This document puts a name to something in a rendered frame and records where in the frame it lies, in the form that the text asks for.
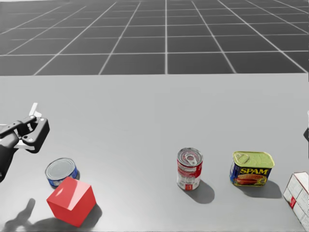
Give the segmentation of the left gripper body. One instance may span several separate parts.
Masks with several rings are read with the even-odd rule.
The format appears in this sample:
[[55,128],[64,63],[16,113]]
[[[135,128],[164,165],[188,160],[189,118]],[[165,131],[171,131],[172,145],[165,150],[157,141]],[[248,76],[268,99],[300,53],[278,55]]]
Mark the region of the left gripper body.
[[18,142],[17,136],[6,136],[0,141],[0,183],[7,175],[14,153],[17,151],[17,148],[14,147]]

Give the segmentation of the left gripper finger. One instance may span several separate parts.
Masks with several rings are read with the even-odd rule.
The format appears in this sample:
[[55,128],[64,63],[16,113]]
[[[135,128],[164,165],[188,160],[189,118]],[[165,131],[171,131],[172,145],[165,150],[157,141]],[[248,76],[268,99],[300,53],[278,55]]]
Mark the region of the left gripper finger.
[[11,132],[23,137],[34,131],[42,117],[41,113],[37,111],[37,107],[38,103],[33,103],[29,115],[22,120],[17,120],[11,124],[0,124],[0,137],[5,137]]
[[29,116],[21,122],[23,124],[17,128],[19,142],[14,148],[25,149],[33,154],[38,153],[50,131],[48,119]]

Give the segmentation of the red cube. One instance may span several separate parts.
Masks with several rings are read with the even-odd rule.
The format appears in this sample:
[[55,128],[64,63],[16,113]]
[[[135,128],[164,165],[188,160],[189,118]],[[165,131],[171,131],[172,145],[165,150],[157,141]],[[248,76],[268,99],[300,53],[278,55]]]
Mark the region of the red cube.
[[67,177],[46,199],[55,218],[80,227],[96,204],[92,186]]

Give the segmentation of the blue flat can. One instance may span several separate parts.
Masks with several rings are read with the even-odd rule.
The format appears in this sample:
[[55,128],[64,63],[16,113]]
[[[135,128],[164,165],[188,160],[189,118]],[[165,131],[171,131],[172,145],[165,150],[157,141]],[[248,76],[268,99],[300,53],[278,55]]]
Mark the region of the blue flat can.
[[50,186],[58,187],[67,177],[76,179],[78,169],[75,162],[70,158],[59,158],[48,164],[45,176]]

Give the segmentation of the red and white carton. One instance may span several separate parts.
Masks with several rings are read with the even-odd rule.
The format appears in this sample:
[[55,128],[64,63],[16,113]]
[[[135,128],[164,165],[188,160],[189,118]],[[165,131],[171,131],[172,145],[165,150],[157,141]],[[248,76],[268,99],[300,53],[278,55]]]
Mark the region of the red and white carton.
[[309,232],[309,175],[293,173],[283,196],[306,232]]

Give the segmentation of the green and blue rectangular can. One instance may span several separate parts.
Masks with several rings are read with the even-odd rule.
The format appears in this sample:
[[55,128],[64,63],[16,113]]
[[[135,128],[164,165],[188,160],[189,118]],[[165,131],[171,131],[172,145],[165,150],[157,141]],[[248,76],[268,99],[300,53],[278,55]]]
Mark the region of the green and blue rectangular can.
[[272,156],[266,152],[235,151],[229,178],[235,186],[262,187],[274,166]]

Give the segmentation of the red and white can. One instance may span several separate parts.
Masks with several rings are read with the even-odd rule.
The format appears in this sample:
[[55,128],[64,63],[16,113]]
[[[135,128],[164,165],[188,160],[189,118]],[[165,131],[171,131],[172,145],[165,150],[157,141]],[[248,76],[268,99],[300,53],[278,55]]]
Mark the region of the red and white can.
[[200,183],[203,155],[195,148],[182,148],[177,154],[177,184],[182,190],[195,190]]

